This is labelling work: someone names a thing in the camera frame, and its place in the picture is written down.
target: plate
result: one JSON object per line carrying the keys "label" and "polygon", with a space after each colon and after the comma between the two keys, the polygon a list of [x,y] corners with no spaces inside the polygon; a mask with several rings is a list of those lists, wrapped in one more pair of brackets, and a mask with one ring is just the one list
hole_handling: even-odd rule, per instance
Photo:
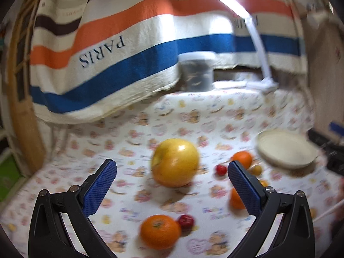
{"label": "plate", "polygon": [[278,129],[260,132],[257,149],[267,161],[286,169],[304,168],[318,156],[315,146],[302,135]]}

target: yellow apple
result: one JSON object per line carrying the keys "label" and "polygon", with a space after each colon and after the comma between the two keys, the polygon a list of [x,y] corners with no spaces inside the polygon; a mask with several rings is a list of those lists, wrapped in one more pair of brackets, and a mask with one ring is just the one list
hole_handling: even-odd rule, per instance
{"label": "yellow apple", "polygon": [[189,141],[165,140],[156,148],[151,161],[153,177],[167,187],[184,186],[195,176],[199,159],[196,147]]}

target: screw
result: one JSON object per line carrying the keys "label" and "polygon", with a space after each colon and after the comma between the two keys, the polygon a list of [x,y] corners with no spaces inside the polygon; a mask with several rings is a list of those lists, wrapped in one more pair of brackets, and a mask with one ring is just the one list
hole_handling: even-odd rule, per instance
{"label": "screw", "polygon": [[271,186],[265,187],[265,190],[266,190],[266,192],[268,192],[268,193],[273,193],[273,192],[275,192],[275,188],[273,188],[273,187],[271,187]]}
{"label": "screw", "polygon": [[305,196],[304,192],[301,190],[297,191],[297,195],[301,198]]}
{"label": "screw", "polygon": [[73,185],[69,188],[69,191],[70,192],[76,192],[79,190],[79,186],[78,185]]}
{"label": "screw", "polygon": [[43,189],[40,191],[39,195],[40,196],[45,196],[48,193],[48,191],[46,189]]}

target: table surface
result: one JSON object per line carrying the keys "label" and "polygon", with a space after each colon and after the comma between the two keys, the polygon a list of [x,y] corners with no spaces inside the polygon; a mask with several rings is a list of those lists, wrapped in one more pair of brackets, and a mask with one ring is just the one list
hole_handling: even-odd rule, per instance
{"label": "table surface", "polygon": [[[8,205],[1,224],[17,249],[27,257],[28,232],[35,199],[41,189],[64,192],[81,184],[106,158],[116,161],[118,174],[97,213],[90,216],[103,240],[119,258],[227,257],[246,234],[255,217],[233,210],[228,195],[232,184],[219,178],[214,167],[237,151],[248,150],[253,164],[263,167],[259,177],[278,192],[303,190],[314,216],[335,204],[338,178],[329,181],[325,158],[301,170],[282,170],[256,153],[255,137],[265,129],[304,134],[312,126],[312,111],[302,93],[278,90],[262,95],[246,89],[203,93],[175,93],[143,100],[102,121],[72,126],[59,144],[58,156],[47,163]],[[199,170],[187,187],[159,186],[150,173],[157,145],[168,138],[193,142],[200,153]],[[148,249],[138,237],[141,222],[154,214],[177,219],[189,213],[196,226],[171,250]],[[67,215],[68,233],[83,252]],[[267,251],[281,220],[278,216],[260,253]],[[315,224],[317,256],[330,243],[333,216]]]}

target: wooden panel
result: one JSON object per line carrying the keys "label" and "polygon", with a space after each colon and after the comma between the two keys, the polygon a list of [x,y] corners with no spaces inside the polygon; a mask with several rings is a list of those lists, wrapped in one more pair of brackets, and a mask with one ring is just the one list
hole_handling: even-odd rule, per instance
{"label": "wooden panel", "polygon": [[329,131],[333,120],[344,120],[344,45],[336,25],[325,23],[319,29],[302,20],[309,61],[309,85],[315,102],[315,128],[339,141]]}
{"label": "wooden panel", "polygon": [[38,130],[29,88],[30,45],[34,14],[39,0],[25,1],[15,22],[8,51],[7,95],[20,149],[30,171],[34,173],[42,167],[45,158],[45,149]]}

